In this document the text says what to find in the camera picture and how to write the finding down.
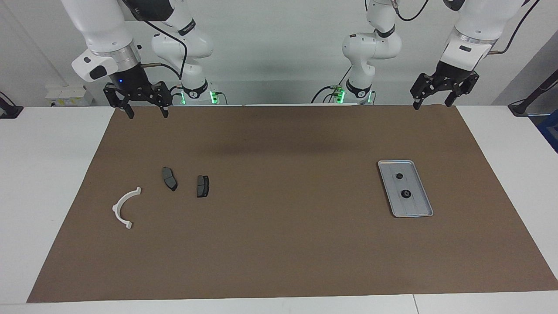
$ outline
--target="black stand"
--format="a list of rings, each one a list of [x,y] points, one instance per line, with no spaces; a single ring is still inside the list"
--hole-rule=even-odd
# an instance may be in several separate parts
[[[0,115],[0,119],[15,119],[23,111],[22,106],[11,106],[2,97],[0,97],[0,108],[6,112]]]
[[[542,93],[546,92],[556,81],[558,80],[558,70],[556,70],[549,78],[546,79],[535,91],[533,91],[529,97],[527,97],[522,103],[510,104],[508,108],[512,111],[513,115],[516,117],[526,117],[525,111],[527,107],[535,101]]]

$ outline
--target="gray rectangular tray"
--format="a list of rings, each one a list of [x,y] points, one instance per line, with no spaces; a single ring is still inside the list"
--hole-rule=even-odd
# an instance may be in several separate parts
[[[430,217],[434,214],[412,160],[381,160],[378,167],[394,216]]]

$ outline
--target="green light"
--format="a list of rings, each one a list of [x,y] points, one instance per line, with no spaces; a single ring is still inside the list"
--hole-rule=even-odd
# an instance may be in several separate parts
[[[339,94],[337,95],[337,103],[343,103],[345,101],[345,90],[342,88],[339,89]]]
[[[209,94],[211,95],[211,102],[213,104],[219,103],[219,97],[215,95],[213,91],[209,91]]]

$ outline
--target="black band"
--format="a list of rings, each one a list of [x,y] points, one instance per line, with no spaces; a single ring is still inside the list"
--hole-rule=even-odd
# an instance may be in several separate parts
[[[347,86],[347,90],[350,91],[351,93],[353,93],[357,98],[364,98],[366,97],[366,95],[368,94],[368,92],[370,92],[370,88],[372,86],[369,86],[368,88],[365,89],[360,89],[358,87],[353,86],[349,80],[347,80],[347,83],[345,84]]]
[[[380,36],[381,38],[388,38],[391,36],[391,34],[395,33],[395,24],[393,24],[393,27],[385,33],[382,33],[378,30],[376,30],[376,33],[378,33],[378,36]]]
[[[180,36],[184,36],[188,34],[191,30],[193,30],[194,27],[196,27],[196,21],[192,19],[192,21],[188,25],[186,25],[186,27],[178,31],[178,34],[180,34]]]
[[[207,91],[208,86],[208,80],[205,80],[205,83],[201,87],[198,87],[196,89],[188,89],[185,87],[184,91],[186,92],[186,94],[188,94],[188,97],[192,99],[198,99],[200,98],[201,94],[203,94],[203,92]]]

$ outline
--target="white curved object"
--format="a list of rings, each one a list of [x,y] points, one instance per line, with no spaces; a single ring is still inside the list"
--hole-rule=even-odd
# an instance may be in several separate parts
[[[128,192],[128,193],[124,194],[124,196],[120,198],[118,203],[116,203],[112,207],[112,211],[116,215],[116,219],[118,219],[121,223],[125,224],[126,228],[128,228],[128,229],[132,228],[132,222],[129,221],[129,220],[122,219],[122,217],[120,216],[120,209],[122,209],[122,205],[124,204],[125,201],[127,201],[128,199],[130,199],[133,196],[140,195],[140,194],[141,194],[141,188],[138,187],[135,191],[131,191],[131,192]]]

